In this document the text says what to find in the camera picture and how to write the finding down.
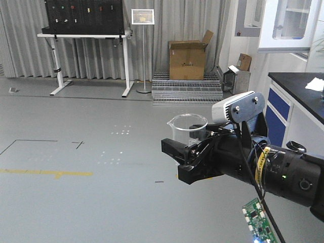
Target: white paper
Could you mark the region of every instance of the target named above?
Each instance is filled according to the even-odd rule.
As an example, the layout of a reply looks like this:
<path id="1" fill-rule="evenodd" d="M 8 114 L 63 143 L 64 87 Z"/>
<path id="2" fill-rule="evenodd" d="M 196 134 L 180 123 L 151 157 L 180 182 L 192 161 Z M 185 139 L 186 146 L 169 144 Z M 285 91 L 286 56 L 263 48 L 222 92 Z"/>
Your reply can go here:
<path id="1" fill-rule="evenodd" d="M 323 91 L 324 80 L 315 77 L 310 83 L 306 85 L 305 88 L 309 90 Z"/>

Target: blue drawer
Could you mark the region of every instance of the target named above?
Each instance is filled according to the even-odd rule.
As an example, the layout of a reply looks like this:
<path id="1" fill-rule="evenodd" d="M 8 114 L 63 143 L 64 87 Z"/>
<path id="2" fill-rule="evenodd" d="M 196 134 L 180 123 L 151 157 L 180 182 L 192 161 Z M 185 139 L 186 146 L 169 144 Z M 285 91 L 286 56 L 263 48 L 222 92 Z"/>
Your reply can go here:
<path id="1" fill-rule="evenodd" d="M 285 120 L 288 120 L 290 106 L 271 88 L 269 90 L 268 100 L 280 115 L 282 115 Z"/>
<path id="2" fill-rule="evenodd" d="M 286 126 L 269 106 L 267 107 L 265 119 L 268 125 L 268 137 L 271 144 L 281 147 L 282 141 L 284 140 Z"/>

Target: cardboard box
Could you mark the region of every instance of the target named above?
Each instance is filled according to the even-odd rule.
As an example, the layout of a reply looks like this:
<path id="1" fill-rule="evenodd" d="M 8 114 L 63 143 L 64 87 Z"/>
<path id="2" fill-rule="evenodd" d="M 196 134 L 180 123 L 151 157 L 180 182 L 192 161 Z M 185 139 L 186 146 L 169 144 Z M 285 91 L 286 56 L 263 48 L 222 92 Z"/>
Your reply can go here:
<path id="1" fill-rule="evenodd" d="M 203 80 L 206 62 L 205 49 L 213 37 L 207 30 L 202 41 L 170 41 L 170 79 Z"/>
<path id="2" fill-rule="evenodd" d="M 252 61 L 251 56 L 241 53 L 239 55 L 236 67 L 242 71 L 250 71 L 251 61 Z"/>

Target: box flap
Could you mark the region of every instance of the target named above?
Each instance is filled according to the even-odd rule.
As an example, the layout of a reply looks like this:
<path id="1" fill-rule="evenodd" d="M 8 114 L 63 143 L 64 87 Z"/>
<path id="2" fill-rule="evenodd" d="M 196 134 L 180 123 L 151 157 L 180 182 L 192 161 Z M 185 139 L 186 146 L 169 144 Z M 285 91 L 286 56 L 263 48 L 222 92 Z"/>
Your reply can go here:
<path id="1" fill-rule="evenodd" d="M 181 44 L 181 43 L 200 43 L 201 41 L 195 40 L 171 40 L 169 41 L 169 49 L 171 49 L 172 44 Z"/>
<path id="2" fill-rule="evenodd" d="M 214 35 L 213 32 L 211 32 L 210 30 L 207 30 L 204 37 L 203 37 L 203 39 L 202 39 L 202 43 L 209 44 L 209 42 L 211 41 L 213 35 Z"/>
<path id="3" fill-rule="evenodd" d="M 206 46 L 201 42 L 170 43 L 170 49 L 204 49 Z"/>

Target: yellow tape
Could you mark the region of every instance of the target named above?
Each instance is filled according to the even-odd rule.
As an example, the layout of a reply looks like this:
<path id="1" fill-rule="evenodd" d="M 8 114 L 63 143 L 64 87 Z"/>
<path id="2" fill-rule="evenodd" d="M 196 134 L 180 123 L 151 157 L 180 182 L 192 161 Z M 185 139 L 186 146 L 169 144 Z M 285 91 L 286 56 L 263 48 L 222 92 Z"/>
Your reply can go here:
<path id="1" fill-rule="evenodd" d="M 264 164 L 266 162 L 266 158 L 267 158 L 267 154 L 268 152 L 271 150 L 270 147 L 265 147 L 263 149 L 263 152 L 261 152 L 258 163 L 257 163 L 257 167 L 255 169 L 255 180 L 257 182 L 261 182 L 262 180 L 262 171 L 263 171 L 263 167 Z"/>
<path id="2" fill-rule="evenodd" d="M 55 175 L 55 179 L 62 176 L 92 176 L 92 172 L 71 172 L 71 171 L 33 171 L 33 170 L 6 170 L 0 169 L 0 173 L 10 174 L 34 174 L 34 175 Z"/>

